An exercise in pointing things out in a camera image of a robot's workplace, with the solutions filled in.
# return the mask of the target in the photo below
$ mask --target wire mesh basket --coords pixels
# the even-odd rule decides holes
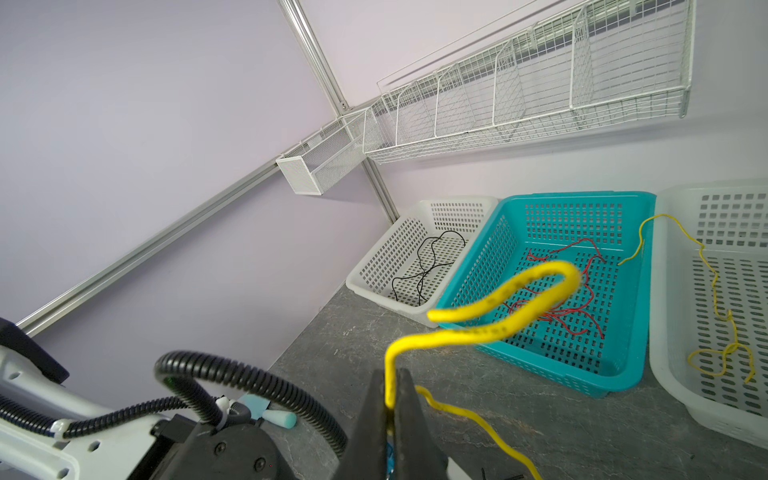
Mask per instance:
[[[365,160],[364,122],[364,112],[340,117],[277,159],[293,192],[322,195]]]
[[[637,248],[637,229],[653,211],[654,195],[644,192],[535,194],[502,200],[437,308],[474,303],[542,259],[571,262],[588,282],[550,311],[570,313],[557,321],[542,316],[508,339],[477,348],[595,398],[629,389],[640,382],[645,367],[650,259],[621,267],[618,263]],[[570,246],[579,240],[582,243]],[[559,281],[547,276],[528,288],[540,292]],[[519,290],[506,305],[478,319],[441,326],[491,325],[533,296],[530,290]]]
[[[683,117],[695,0],[592,0],[384,94],[365,152],[385,163],[627,121]]]
[[[659,194],[657,214],[675,216],[704,243],[719,273],[714,312],[713,274],[698,245],[668,220],[655,220],[650,292],[650,367],[701,425],[768,449],[768,179],[674,187]],[[722,351],[735,339],[722,315],[733,311],[738,340],[749,346],[723,360],[698,349]]]
[[[350,290],[411,320],[435,327],[437,304],[488,221],[494,197],[423,200],[403,214],[346,278]]]

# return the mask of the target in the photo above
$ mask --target white metal basket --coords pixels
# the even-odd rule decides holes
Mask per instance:
[[[366,159],[364,120],[364,112],[340,117],[277,159],[294,193],[322,195]]]
[[[713,312],[713,274],[698,246],[668,220],[655,220],[650,295],[650,366],[659,383],[705,427],[768,449],[768,180],[675,187],[657,198],[657,214],[675,216],[706,244],[704,256],[720,274],[721,312],[733,311],[739,341],[752,349],[729,356],[724,376],[687,363],[698,349],[722,350],[733,327]],[[719,356],[694,364],[720,372]]]
[[[346,285],[385,308],[436,327],[426,313],[437,304],[497,204],[494,197],[418,202],[360,260]],[[422,280],[424,271],[428,273]]]
[[[590,0],[411,84],[366,111],[385,163],[627,121],[683,117],[695,0]]]

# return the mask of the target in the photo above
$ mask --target yellow cable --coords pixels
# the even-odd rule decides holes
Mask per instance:
[[[480,415],[474,413],[472,410],[460,409],[459,407],[448,405],[447,403],[440,403],[432,398],[432,394],[429,392],[429,390],[422,386],[417,385],[416,392],[420,393],[425,399],[427,399],[429,406],[435,410],[452,413],[453,415],[460,415],[477,422],[478,425],[480,425],[486,432],[488,432],[494,442],[496,442],[496,444],[502,450],[504,450],[507,455],[528,467],[528,470],[531,472],[531,475],[533,475],[535,480],[542,480],[541,475],[539,475],[538,470],[536,469],[536,465],[531,462],[531,459],[521,454],[511,446],[507,445],[504,440],[502,440],[502,437],[498,436],[498,433],[496,433],[496,431],[488,424],[488,422],[483,420]]]
[[[688,237],[689,240],[691,240],[692,242],[696,243],[699,246],[699,257],[701,257],[701,261],[704,262],[704,265],[706,265],[707,268],[712,270],[712,273],[714,273],[714,276],[715,276],[712,279],[712,295],[713,295],[713,305],[714,305],[715,317],[722,318],[723,314],[720,313],[720,309],[717,306],[717,279],[719,278],[719,276],[717,275],[717,270],[712,268],[710,263],[707,262],[707,259],[704,258],[704,253],[703,253],[704,252],[704,244],[701,243],[699,240],[696,240],[695,238],[693,238],[691,235],[689,235],[688,232],[685,231],[685,229],[683,228],[683,225],[680,223],[680,221],[677,218],[672,217],[671,215],[667,215],[667,214],[660,214],[660,215],[656,215],[654,217],[645,219],[643,221],[643,223],[640,224],[640,230],[639,230],[640,245],[637,246],[637,250],[635,250],[634,255],[632,257],[629,257],[627,259],[622,260],[621,262],[619,262],[618,266],[621,266],[622,264],[624,264],[624,263],[634,259],[635,257],[637,257],[637,255],[643,249],[643,245],[645,244],[645,239],[643,239],[643,227],[645,226],[646,223],[650,222],[651,220],[655,220],[658,217],[667,217],[667,218],[671,218],[672,220],[674,220],[675,223],[677,223],[677,226],[680,227],[680,229],[683,231],[683,233],[685,233],[685,236]],[[725,375],[725,372],[728,369],[728,365],[727,365],[727,363],[728,363],[728,356],[731,353],[736,352],[738,349],[745,349],[746,352],[750,354],[750,374],[744,380],[744,383],[747,384],[747,383],[750,382],[752,377],[755,376],[755,373],[756,373],[755,372],[755,361],[754,361],[754,356],[752,354],[752,350],[748,346],[746,346],[743,343],[739,342],[739,331],[736,328],[736,322],[733,321],[733,311],[732,310],[728,309],[725,321],[726,322],[730,322],[731,326],[733,327],[733,343],[731,343],[730,345],[725,347],[722,351],[712,350],[712,349],[698,349],[698,350],[696,350],[695,352],[691,353],[688,356],[688,365],[694,367],[696,370],[698,370],[699,372],[702,372],[705,375],[723,376],[723,375]],[[707,371],[701,369],[700,367],[695,366],[694,362],[693,362],[693,358],[696,355],[698,355],[699,353],[702,353],[702,352],[714,353],[716,355],[720,355],[722,357],[722,359],[723,359],[723,371],[720,372],[720,373],[712,373],[712,372],[707,372]]]
[[[475,302],[471,305],[462,306],[451,310],[430,310],[427,313],[427,316],[433,322],[464,322],[466,320],[474,319],[493,311],[496,307],[501,305],[513,293],[517,292],[522,287],[528,285],[532,281],[539,280],[549,275],[562,275],[564,276],[564,279],[557,285],[554,285],[549,289],[539,293],[528,303],[526,303],[520,310],[514,312],[500,322],[493,323],[488,326],[480,326],[465,330],[443,330],[434,333],[411,335],[397,339],[395,342],[393,342],[387,349],[385,357],[384,399],[387,408],[390,410],[395,408],[396,360],[398,355],[415,349],[431,349],[438,346],[448,345],[474,345],[476,343],[494,342],[496,340],[501,340],[513,336],[525,328],[525,326],[527,326],[529,323],[535,321],[539,316],[549,311],[550,308],[559,304],[560,302],[565,301],[569,296],[571,296],[578,289],[579,284],[581,283],[581,273],[575,266],[568,262],[554,261],[542,263],[540,265],[533,266],[516,276],[513,276],[498,289],[491,292],[486,298],[479,300],[478,302]],[[457,415],[463,415],[475,420],[491,435],[491,437],[496,441],[498,446],[502,448],[502,450],[504,450],[512,458],[523,462],[531,471],[531,474],[534,476],[534,478],[536,480],[541,480],[541,476],[533,466],[533,463],[523,454],[516,452],[509,445],[504,443],[504,441],[496,434],[496,432],[494,432],[490,425],[488,425],[485,420],[481,419],[479,415],[474,412],[470,412],[469,410],[438,404],[434,401],[434,399],[432,399],[431,395],[427,396],[429,392],[427,392],[425,389],[422,389],[422,391],[419,393],[424,395],[427,398],[429,404],[433,407],[435,405],[444,406],[446,408],[450,408],[446,409],[448,412],[456,413]]]

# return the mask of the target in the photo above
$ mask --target white cable tie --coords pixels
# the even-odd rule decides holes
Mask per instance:
[[[230,400],[225,396],[219,397],[216,399],[216,406],[221,410],[221,422],[219,422],[219,425],[216,425],[216,430],[219,431],[227,424],[227,418],[229,417],[230,411]]]
[[[61,442],[64,440],[64,433],[69,430],[69,425],[72,424],[74,420],[70,419],[59,419],[53,422],[53,425],[51,425],[51,428],[49,429],[49,432],[53,433],[53,438],[57,442]]]

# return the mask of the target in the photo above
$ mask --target light blue brush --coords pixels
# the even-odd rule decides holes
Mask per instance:
[[[250,410],[250,418],[254,420],[265,419],[269,423],[274,423],[284,429],[292,429],[296,424],[296,414],[293,412],[284,412],[283,410],[267,410],[270,401],[264,397],[247,393],[241,396],[238,402],[242,403]]]

